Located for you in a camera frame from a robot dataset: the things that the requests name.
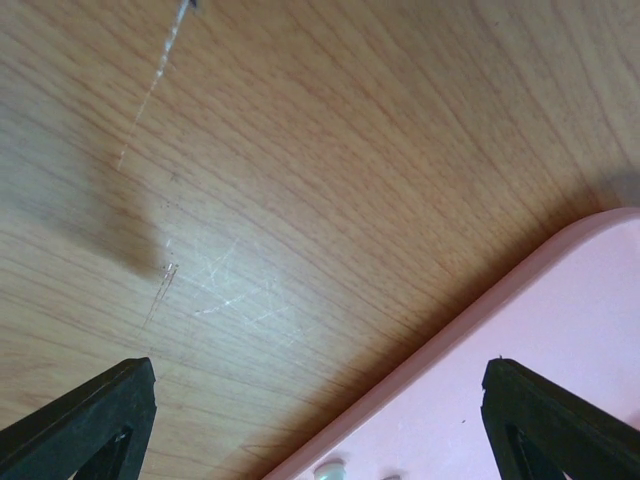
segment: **pink object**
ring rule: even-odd
[[[264,480],[497,479],[487,362],[513,358],[640,428],[640,208],[565,228]]]

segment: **pink plate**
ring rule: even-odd
[[[264,480],[497,479],[487,362],[513,358],[640,428],[640,209],[555,235]]]

